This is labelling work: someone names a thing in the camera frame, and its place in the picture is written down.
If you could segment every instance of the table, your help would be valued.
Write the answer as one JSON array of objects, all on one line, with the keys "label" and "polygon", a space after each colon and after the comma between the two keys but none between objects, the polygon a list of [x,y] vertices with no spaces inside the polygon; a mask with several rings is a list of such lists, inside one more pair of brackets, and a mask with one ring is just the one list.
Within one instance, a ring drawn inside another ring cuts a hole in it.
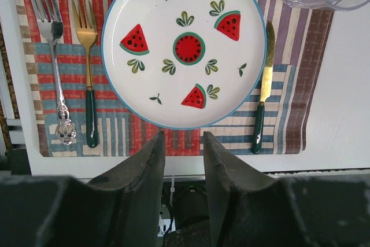
[{"label": "table", "polygon": [[[123,157],[42,157],[15,0],[0,0],[0,18],[17,95],[25,144],[34,175],[92,178],[121,162]],[[336,12],[313,96],[307,126],[307,147],[300,154],[240,157],[264,172],[370,168],[366,137],[370,90],[367,82],[370,5]],[[165,175],[203,175],[203,158],[167,157]]]}]

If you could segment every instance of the ornate silver handle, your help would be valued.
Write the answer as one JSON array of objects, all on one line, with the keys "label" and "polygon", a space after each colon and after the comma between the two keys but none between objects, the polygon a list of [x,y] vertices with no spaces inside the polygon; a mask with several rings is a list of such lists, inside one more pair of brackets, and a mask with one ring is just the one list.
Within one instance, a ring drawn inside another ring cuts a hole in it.
[{"label": "ornate silver handle", "polygon": [[57,89],[57,118],[58,125],[56,128],[56,136],[64,145],[70,145],[72,141],[76,138],[77,132],[71,123],[71,118],[69,117],[69,110],[65,104],[62,84],[60,81],[60,74],[58,69],[58,60],[56,52],[57,41],[49,42],[51,49],[51,60],[53,62],[53,71],[55,77],[55,86]]}]

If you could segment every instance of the knife handle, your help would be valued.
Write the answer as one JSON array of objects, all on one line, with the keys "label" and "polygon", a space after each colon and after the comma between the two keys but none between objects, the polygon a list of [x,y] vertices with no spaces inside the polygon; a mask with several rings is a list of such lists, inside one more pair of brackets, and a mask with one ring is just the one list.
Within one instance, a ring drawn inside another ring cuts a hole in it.
[{"label": "knife handle", "polygon": [[98,146],[97,107],[95,93],[92,89],[86,90],[86,142],[90,148]]},{"label": "knife handle", "polygon": [[259,154],[262,149],[262,134],[264,130],[265,103],[260,102],[256,111],[256,122],[254,123],[252,152]]}]

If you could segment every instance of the round plate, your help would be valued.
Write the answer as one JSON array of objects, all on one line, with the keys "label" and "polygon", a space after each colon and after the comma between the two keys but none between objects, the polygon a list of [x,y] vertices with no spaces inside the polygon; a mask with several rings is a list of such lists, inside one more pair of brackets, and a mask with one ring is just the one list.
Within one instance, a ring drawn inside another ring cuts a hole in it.
[{"label": "round plate", "polygon": [[236,110],[260,78],[266,48],[256,0],[114,0],[102,35],[119,98],[173,129],[208,126]]}]

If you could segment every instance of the watermelon wedge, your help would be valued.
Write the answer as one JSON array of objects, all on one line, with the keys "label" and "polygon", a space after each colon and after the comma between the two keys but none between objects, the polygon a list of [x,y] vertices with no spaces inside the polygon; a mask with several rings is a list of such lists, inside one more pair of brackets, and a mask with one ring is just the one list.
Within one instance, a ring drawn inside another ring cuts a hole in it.
[{"label": "watermelon wedge", "polygon": [[125,51],[133,55],[145,55],[149,53],[148,45],[145,41],[143,29],[137,24],[120,43]]},{"label": "watermelon wedge", "polygon": [[240,11],[231,11],[220,16],[214,24],[214,27],[229,38],[239,40],[240,21]]},{"label": "watermelon wedge", "polygon": [[206,45],[202,38],[193,32],[179,35],[173,43],[173,55],[176,59],[187,66],[195,65],[204,56]]},{"label": "watermelon wedge", "polygon": [[206,93],[202,86],[196,84],[181,104],[200,109],[206,107]]}]

